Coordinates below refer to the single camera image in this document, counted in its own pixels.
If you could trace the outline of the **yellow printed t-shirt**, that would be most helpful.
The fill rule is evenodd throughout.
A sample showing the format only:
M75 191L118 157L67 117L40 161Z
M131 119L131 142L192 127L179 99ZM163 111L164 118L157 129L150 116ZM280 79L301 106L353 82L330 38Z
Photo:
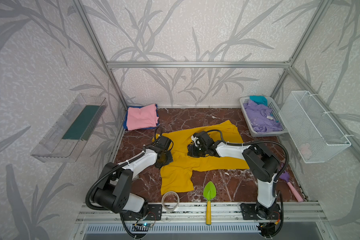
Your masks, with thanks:
M212 170L246 170L249 168L244 160L230 157L192 158L188 156L187 146L191 143L191 136L201 131L220 130L227 142L242 143L238 128L229 120L213 126L164 133L174 142L171 150L173 162L161 168L161 194L167 192L185 193L194 190L191 177L193 171L206 172Z

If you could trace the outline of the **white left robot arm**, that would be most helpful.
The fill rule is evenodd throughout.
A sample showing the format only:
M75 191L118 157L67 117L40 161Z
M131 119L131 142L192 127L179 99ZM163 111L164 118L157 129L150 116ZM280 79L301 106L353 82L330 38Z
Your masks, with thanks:
M144 198L131 193L132 181L150 166L160 169L171 163L173 146L171 139L159 136L151 144L144 146L138 155L118 164L106 164L100 177L86 194L87 207L116 214L132 212L139 217L147 215L148 203Z

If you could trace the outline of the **grey plastic laundry basket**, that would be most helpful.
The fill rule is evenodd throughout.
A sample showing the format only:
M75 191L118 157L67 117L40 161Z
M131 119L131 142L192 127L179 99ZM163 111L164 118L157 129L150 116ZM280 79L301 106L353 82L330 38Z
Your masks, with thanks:
M250 130L250 134L251 134L252 137L278 136L278 135L281 135L281 134L284 134L284 133L288 132L287 128L285 127L285 125L284 125L284 123L283 123L283 121L282 121L282 119L281 119L281 117L279 115L280 109L277 106L276 102L271 97L266 97L266 98L268 100L268 105L267 106L273 110L272 116L276 119L277 122L282 124L283 130L279 131L279 132L270 132L270 133L264 133L264 134L256 133L254 131L254 129L252 128L251 123L249 121L249 118L248 118L248 116L246 114L246 111L245 111L245 109L243 107L243 104L247 103L248 100L250 99L250 97L242 97L242 98L240 98L240 104L241 104L242 112L243 112L243 115L245 117L245 120L247 122L248 128Z

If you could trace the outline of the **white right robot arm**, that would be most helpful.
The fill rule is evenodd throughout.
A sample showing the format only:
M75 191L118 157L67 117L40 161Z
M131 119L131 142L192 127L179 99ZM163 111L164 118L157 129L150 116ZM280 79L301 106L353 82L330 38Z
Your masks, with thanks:
M276 204L276 183L284 167L281 161L265 145L267 141L254 141L250 143L230 143L224 140L223 133L220 140L213 140L209 135L211 131L201 131L191 136L188 145L188 156L201 157L230 157L243 160L249 166L252 174L258 181L257 210L270 211Z

